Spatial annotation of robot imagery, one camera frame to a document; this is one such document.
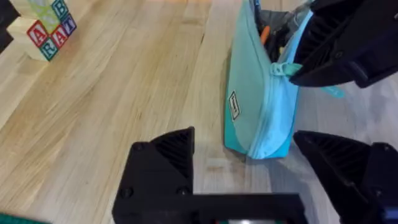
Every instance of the alphabet block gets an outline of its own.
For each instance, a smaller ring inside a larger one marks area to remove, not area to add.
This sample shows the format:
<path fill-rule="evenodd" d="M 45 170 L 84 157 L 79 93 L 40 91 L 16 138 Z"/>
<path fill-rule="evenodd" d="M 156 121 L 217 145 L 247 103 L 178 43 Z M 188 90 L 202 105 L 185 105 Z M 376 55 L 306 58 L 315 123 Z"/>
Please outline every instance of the alphabet block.
<path fill-rule="evenodd" d="M 51 34 L 51 39 L 58 49 L 61 49 L 63 44 L 67 41 L 68 35 L 61 25 L 59 25 Z"/>
<path fill-rule="evenodd" d="M 30 58 L 47 61 L 38 46 L 36 46 L 36 42 L 34 42 L 30 35 L 27 34 L 27 30 L 29 30 L 31 27 L 34 27 L 38 22 L 40 21 L 31 18 L 18 17 L 7 28 L 7 31 L 14 38 L 14 42 L 19 45 L 19 48 L 24 50 Z"/>
<path fill-rule="evenodd" d="M 49 37 L 49 34 L 40 21 L 36 21 L 32 27 L 28 29 L 27 35 L 32 39 L 33 43 L 37 47 L 40 47 Z"/>
<path fill-rule="evenodd" d="M 75 31 L 75 29 L 77 28 L 77 25 L 76 25 L 75 21 L 73 20 L 71 14 L 68 14 L 67 16 L 65 16 L 61 23 L 62 23 L 63 28 L 67 32 L 68 36 L 70 36 L 72 34 L 72 32 Z"/>
<path fill-rule="evenodd" d="M 43 13 L 39 14 L 40 21 L 42 21 L 48 33 L 52 33 L 60 24 L 58 17 L 55 15 L 51 6 L 47 6 Z"/>
<path fill-rule="evenodd" d="M 8 28 L 21 49 L 34 59 L 54 58 L 76 29 L 66 0 L 10 0 L 20 14 Z"/>
<path fill-rule="evenodd" d="M 63 0 L 55 0 L 51 6 L 60 21 L 69 13 L 69 9 Z"/>
<path fill-rule="evenodd" d="M 33 11 L 39 16 L 43 14 L 50 5 L 47 0 L 27 0 Z"/>
<path fill-rule="evenodd" d="M 43 46 L 40 47 L 40 50 L 48 61 L 50 61 L 58 52 L 57 46 L 55 46 L 55 43 L 50 38 L 45 41 Z"/>

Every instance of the green mat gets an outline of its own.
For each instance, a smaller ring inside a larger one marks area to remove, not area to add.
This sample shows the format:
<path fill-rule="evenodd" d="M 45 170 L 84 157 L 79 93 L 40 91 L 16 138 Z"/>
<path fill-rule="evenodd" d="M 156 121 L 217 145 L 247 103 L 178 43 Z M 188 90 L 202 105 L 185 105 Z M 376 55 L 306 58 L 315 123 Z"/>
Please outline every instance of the green mat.
<path fill-rule="evenodd" d="M 14 217 L 12 215 L 0 214 L 0 224 L 49 224 L 28 220 L 26 218 Z"/>

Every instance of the teal pencil case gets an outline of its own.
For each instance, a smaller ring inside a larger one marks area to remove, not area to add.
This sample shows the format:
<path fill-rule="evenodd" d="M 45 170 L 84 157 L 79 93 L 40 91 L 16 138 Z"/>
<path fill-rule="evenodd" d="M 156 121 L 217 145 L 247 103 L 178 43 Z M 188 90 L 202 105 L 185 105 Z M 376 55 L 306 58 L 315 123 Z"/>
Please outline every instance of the teal pencil case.
<path fill-rule="evenodd" d="M 254 3 L 243 1 L 236 23 L 226 89 L 224 144 L 253 159 L 285 157 L 292 140 L 298 87 L 289 82 L 301 65 L 294 56 L 312 16 L 307 4 L 293 12 L 261 11 L 271 27 L 288 24 L 291 36 L 276 63 L 261 44 Z"/>

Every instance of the wooden table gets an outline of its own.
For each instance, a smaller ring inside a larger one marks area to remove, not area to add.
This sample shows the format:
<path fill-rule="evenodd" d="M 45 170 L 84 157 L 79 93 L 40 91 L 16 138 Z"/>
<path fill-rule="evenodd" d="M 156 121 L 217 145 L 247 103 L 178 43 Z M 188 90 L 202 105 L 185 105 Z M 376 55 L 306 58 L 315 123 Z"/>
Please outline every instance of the wooden table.
<path fill-rule="evenodd" d="M 266 1 L 292 9 L 296 0 Z M 0 55 L 0 212 L 112 223 L 130 145 L 196 128 L 195 191 L 300 192 L 310 223 L 338 217 L 293 145 L 253 161 L 222 144 L 228 54 L 240 0 L 69 0 L 78 29 L 50 63 Z M 298 129 L 398 146 L 397 78 L 344 99 L 302 88 Z"/>

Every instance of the orange pen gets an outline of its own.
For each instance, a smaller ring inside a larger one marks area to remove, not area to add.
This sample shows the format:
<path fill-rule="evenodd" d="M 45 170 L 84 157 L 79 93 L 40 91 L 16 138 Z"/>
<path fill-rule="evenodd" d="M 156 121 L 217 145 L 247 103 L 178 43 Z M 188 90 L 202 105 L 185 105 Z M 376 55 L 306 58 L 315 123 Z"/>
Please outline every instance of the orange pen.
<path fill-rule="evenodd" d="M 268 35 L 269 35 L 269 30 L 270 30 L 270 27 L 269 26 L 265 26 L 265 28 L 261 32 L 260 39 L 261 39 L 261 43 L 263 45 L 266 44 L 266 41 L 267 41 L 267 38 L 268 38 Z"/>

